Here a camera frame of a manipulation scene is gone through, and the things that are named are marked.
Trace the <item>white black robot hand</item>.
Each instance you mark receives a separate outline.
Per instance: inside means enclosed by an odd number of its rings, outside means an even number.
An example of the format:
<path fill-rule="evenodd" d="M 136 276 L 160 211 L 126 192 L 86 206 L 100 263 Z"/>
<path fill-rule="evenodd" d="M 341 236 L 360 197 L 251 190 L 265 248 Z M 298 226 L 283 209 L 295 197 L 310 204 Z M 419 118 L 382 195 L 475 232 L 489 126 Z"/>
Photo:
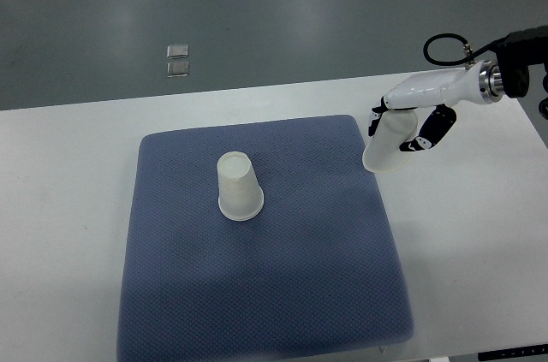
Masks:
<path fill-rule="evenodd" d="M 374 138 L 383 117 L 390 111 L 432 107 L 417 135 L 397 146 L 399 151 L 415 152 L 433 148 L 456 122 L 453 106 L 461 101 L 487 105 L 505 94 L 502 74 L 496 62 L 483 61 L 469 69 L 442 69 L 414 74 L 388 91 L 372 108 L 367 131 Z"/>

